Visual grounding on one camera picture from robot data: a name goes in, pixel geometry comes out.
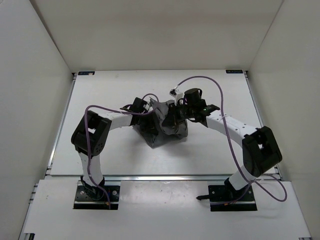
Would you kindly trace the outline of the grey pleated skirt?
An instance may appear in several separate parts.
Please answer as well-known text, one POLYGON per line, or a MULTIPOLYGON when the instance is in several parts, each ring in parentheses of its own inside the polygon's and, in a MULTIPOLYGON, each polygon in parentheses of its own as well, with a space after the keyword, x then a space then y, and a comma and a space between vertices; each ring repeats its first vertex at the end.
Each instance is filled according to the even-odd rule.
POLYGON ((141 117, 133 129, 145 140, 152 149, 158 148, 172 141, 185 139, 188 136, 186 120, 176 122, 170 113, 173 100, 159 102, 150 99, 149 105, 153 113, 141 117))

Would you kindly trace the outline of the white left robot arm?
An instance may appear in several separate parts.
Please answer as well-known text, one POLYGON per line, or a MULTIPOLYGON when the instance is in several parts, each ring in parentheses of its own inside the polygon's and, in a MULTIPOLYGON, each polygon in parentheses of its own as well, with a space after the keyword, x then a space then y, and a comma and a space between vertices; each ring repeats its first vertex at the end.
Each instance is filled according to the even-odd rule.
POLYGON ((111 130, 137 125, 144 117, 153 113, 151 103, 135 98, 120 110, 99 105, 89 105, 71 136, 71 143, 78 152, 83 174, 80 181, 86 194, 94 201, 111 204, 110 194, 105 189, 105 178, 101 171, 100 154, 111 130))

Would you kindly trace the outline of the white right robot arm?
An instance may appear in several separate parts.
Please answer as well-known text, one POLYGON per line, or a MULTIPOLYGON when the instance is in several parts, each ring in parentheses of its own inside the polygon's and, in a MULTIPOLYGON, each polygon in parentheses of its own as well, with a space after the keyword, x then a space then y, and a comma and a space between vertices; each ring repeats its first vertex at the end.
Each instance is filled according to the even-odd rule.
POLYGON ((200 123, 225 135, 231 152, 234 151, 232 143, 241 147, 243 164, 235 161, 237 171, 224 182, 224 195, 229 199, 226 203, 231 204, 240 200, 250 185, 280 163, 283 156, 269 127, 250 126, 225 114, 222 105, 207 104, 202 93, 199 88, 185 92, 171 89, 169 94, 174 102, 169 105, 168 117, 175 123, 184 120, 200 123))

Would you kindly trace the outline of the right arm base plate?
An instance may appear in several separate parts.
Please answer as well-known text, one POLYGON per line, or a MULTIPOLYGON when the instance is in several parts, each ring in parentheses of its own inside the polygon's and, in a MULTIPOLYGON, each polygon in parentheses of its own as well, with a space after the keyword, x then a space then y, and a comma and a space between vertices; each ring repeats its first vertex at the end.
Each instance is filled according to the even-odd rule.
POLYGON ((251 185, 232 191, 221 181, 208 184, 211 212, 255 212, 258 210, 251 185))

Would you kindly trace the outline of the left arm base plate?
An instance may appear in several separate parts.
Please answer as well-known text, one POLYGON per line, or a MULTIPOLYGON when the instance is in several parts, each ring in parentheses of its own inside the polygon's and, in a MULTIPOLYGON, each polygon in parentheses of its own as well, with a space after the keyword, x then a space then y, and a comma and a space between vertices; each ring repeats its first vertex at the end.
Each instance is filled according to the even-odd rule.
POLYGON ((86 189, 81 182, 78 182, 73 202, 75 210, 118 210, 120 199, 120 182, 107 182, 104 186, 108 193, 110 204, 105 193, 98 190, 98 195, 94 195, 86 189))

